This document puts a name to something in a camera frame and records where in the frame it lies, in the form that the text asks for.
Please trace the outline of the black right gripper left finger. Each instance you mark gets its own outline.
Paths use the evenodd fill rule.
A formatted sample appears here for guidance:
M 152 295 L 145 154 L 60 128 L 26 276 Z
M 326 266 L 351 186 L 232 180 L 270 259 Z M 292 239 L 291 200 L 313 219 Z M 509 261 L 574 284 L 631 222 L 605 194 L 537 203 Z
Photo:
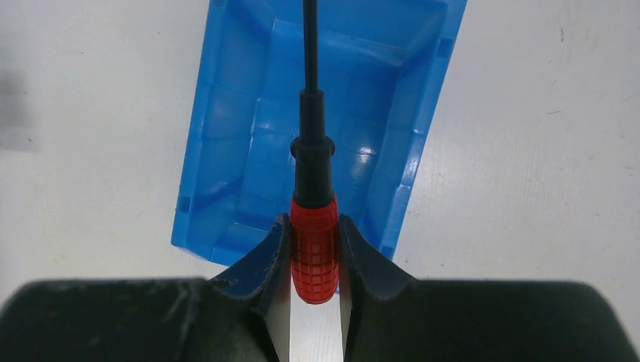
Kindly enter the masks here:
M 3 361 L 287 361 L 290 222 L 211 279 L 64 279 L 1 309 Z

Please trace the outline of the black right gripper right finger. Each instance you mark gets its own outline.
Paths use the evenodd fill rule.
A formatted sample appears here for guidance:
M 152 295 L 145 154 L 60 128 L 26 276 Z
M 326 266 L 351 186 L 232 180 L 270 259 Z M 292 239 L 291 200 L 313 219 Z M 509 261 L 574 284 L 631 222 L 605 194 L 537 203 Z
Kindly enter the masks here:
M 614 310 L 570 281 L 420 280 L 340 217 L 346 361 L 637 361 Z

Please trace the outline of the red black screwdriver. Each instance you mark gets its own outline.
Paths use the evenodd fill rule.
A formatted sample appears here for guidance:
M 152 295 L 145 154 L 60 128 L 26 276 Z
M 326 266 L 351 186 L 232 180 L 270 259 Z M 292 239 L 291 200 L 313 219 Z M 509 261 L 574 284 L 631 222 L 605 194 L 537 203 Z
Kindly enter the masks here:
M 304 88 L 299 95 L 299 135 L 291 221 L 291 271 L 298 296 L 312 305 L 330 300 L 339 281 L 338 213 L 332 183 L 333 140 L 326 134 L 325 94 L 318 86 L 318 6 L 303 2 Z

